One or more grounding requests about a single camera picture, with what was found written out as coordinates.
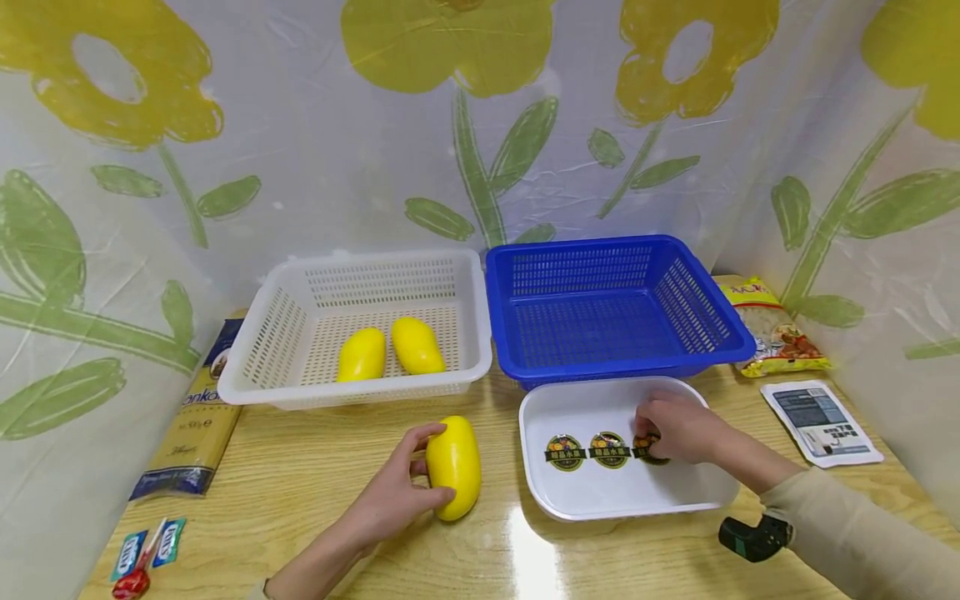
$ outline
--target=person's right hand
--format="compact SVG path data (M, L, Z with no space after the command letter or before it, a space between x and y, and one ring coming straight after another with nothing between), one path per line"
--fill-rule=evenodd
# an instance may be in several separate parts
M688 463L716 462L716 448L735 430L696 399L655 390L636 408L634 433L645 436L651 425L660 441L650 446L656 458Z
M348 532L370 546L395 536L420 515L449 504L452 488L426 488L414 484L412 476L428 475L426 461L414 453L426 449L430 436L446 430L442 423L430 423L407 431L380 471L340 518Z

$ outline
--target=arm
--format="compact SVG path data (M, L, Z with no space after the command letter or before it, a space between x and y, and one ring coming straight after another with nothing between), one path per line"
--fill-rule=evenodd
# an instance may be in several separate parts
M960 558L818 469L806 470L699 402L656 392L636 409L636 433L656 427L654 456L714 463L793 526L789 548L853 598L960 597Z
M451 488L427 489L411 476L426 475L426 462L413 454L426 448L430 436L446 430L432 423L414 427L337 522L296 558L257 587L250 600L320 600L336 587L357 562L381 541L403 531L427 511L449 504Z

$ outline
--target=black device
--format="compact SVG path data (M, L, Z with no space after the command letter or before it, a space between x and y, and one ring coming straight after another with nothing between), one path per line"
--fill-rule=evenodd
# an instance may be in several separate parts
M728 516L720 523L717 538L751 563L759 563L777 554L790 542L791 533L790 523L766 514L756 527Z

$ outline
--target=mango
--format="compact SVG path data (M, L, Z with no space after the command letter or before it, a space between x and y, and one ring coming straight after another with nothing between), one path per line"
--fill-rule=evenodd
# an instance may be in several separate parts
M363 381L383 376L387 336L376 327L360 329L340 347L337 381Z
M440 354L437 336L430 325L413 317L394 321L391 329L396 358L403 369L412 375L446 371L444 356Z
M440 421L446 431L426 444L426 468L430 485L453 488L453 501L435 511L437 518L454 521L469 513L480 495L480 449L470 421L447 417Z

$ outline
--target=food package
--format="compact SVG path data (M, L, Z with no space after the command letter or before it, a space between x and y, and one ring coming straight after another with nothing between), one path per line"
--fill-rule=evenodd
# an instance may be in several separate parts
M776 372L831 369L829 359L806 339L758 277L720 285L756 342L756 353L736 367L748 377Z
M161 494L206 494L242 408L220 399L217 380L246 312L238 311L224 322L160 448L136 482L130 500Z

